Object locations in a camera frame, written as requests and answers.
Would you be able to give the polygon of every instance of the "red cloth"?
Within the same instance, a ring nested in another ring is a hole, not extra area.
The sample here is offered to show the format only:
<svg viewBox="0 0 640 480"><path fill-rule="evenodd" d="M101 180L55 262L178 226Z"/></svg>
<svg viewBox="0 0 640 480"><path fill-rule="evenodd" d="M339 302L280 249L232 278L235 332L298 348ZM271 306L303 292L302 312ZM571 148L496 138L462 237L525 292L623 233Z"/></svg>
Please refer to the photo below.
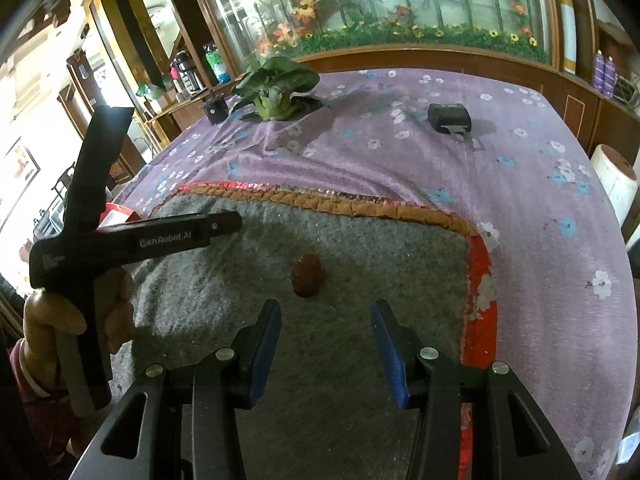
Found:
<svg viewBox="0 0 640 480"><path fill-rule="evenodd" d="M47 463L53 466L62 459L71 438L82 440L80 419L71 410L68 396L39 397L29 386L20 368L21 344L22 340L18 341L11 352L11 367L33 436Z"/></svg>

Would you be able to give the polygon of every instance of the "purple bed sheet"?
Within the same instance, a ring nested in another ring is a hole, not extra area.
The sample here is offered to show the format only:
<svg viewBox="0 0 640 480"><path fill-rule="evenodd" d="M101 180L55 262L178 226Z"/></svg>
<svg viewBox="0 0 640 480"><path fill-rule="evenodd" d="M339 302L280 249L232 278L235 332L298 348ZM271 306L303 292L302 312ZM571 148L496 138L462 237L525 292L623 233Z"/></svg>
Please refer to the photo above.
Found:
<svg viewBox="0 0 640 480"><path fill-rule="evenodd" d="M491 252L497 355L524 382L583 478L604 478L636 371L632 277L586 154L539 93L436 70L325 74L299 121L232 114L185 130L118 196L146 217L176 187L232 180L417 202L478 225ZM430 103L462 103L475 140L435 132Z"/></svg>

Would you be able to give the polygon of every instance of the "brown pine cone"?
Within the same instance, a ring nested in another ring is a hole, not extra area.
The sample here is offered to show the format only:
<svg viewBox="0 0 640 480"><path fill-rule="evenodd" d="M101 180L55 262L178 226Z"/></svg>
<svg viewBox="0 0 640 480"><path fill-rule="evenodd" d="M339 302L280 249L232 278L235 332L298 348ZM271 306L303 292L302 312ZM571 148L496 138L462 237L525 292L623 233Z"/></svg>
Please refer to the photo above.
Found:
<svg viewBox="0 0 640 480"><path fill-rule="evenodd" d="M300 298L315 296L324 281L324 269L317 254L305 254L291 269L293 292Z"/></svg>

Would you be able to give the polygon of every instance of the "metal screw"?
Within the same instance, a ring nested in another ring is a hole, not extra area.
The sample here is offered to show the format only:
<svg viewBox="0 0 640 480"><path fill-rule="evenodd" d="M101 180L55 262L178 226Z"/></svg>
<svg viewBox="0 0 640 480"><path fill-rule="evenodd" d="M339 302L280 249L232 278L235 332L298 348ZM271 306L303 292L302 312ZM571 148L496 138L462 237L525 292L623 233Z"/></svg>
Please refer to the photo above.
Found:
<svg viewBox="0 0 640 480"><path fill-rule="evenodd" d="M229 359L233 359L236 353L233 348L225 347L221 348L216 352L216 358L218 361L229 361Z"/></svg>
<svg viewBox="0 0 640 480"><path fill-rule="evenodd" d="M162 368L162 365L155 363L146 367L145 374L147 377L158 377L158 375L160 375L163 371L164 368Z"/></svg>
<svg viewBox="0 0 640 480"><path fill-rule="evenodd" d="M438 351L430 346L425 346L425 348L420 350L420 357L423 359L428 359L429 361L437 359L439 355L440 354L438 353Z"/></svg>
<svg viewBox="0 0 640 480"><path fill-rule="evenodd" d="M494 364L491 365L491 370L500 375L508 374L509 365L502 361L495 361Z"/></svg>

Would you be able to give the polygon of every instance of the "blue gripper pad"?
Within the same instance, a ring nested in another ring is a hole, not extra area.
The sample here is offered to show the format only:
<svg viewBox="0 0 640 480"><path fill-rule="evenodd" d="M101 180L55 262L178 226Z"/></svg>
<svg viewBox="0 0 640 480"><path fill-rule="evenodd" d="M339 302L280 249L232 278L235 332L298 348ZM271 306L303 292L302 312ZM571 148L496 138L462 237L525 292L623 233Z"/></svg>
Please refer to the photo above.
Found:
<svg viewBox="0 0 640 480"><path fill-rule="evenodd" d="M371 327L373 329L373 337L378 348L378 355L382 361L383 371L385 373L386 382L391 391L392 397L398 402L398 406L405 409L409 403L409 389L407 387L406 369L404 361L394 338L392 331L385 321L382 310L387 312L388 320L395 324L397 328L398 322L391 313L386 301L377 301L371 305Z"/></svg>
<svg viewBox="0 0 640 480"><path fill-rule="evenodd" d="M252 379L248 393L248 403L251 407L260 400L267 386L273 356L280 338L281 323L280 305L275 300L267 300L254 326L254 329L261 329L262 335L252 359Z"/></svg>

